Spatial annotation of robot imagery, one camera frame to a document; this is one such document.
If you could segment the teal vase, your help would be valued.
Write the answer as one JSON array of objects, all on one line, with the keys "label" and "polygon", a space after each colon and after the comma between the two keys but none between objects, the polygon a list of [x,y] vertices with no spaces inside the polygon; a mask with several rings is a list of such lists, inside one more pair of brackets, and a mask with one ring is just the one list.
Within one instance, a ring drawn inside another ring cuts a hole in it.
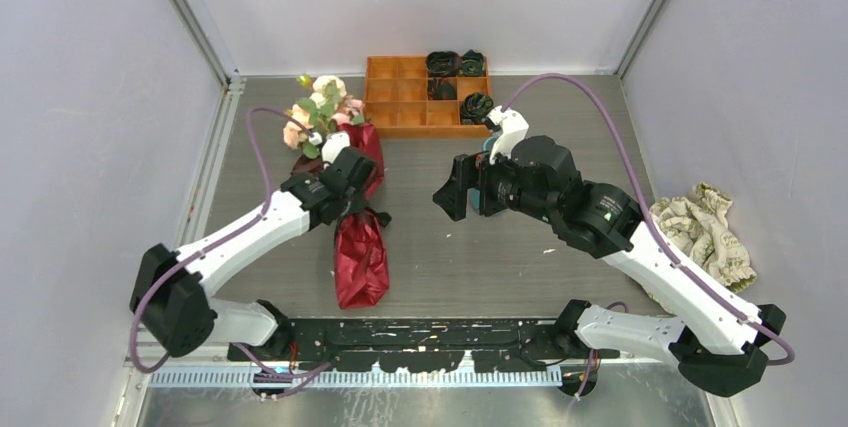
[{"label": "teal vase", "polygon": [[481,164],[480,167],[478,186],[469,191],[471,206],[480,216],[499,215],[506,209],[500,193],[505,170],[501,165]]}]

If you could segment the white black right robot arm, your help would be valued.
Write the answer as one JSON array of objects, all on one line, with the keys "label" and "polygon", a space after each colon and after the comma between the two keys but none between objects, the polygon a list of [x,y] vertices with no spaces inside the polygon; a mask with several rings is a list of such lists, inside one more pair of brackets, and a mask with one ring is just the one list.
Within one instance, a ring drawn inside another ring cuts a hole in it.
[{"label": "white black right robot arm", "polygon": [[483,215],[511,210],[539,220],[569,247],[618,269],[671,309],[668,317],[640,316],[573,299],[553,328],[565,356],[617,350],[652,358],[721,397],[762,379],[769,363],[764,346],[781,331],[785,313],[725,289],[665,239],[625,191],[585,180],[566,147],[534,136],[510,156],[458,155],[433,200],[460,221],[470,191],[478,192]]}]

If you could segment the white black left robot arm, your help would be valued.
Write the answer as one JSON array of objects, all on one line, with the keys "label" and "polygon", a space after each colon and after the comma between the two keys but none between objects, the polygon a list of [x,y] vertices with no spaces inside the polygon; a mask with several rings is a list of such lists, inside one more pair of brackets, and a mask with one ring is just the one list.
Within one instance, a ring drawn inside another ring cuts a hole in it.
[{"label": "white black left robot arm", "polygon": [[366,184],[377,164],[344,147],[319,174],[298,173],[263,203],[220,230],[170,250],[163,244],[142,256],[131,311],[167,356],[184,357],[202,345],[243,346],[277,360],[294,341],[291,321],[265,300],[225,301],[217,292],[273,248],[367,205]]}]

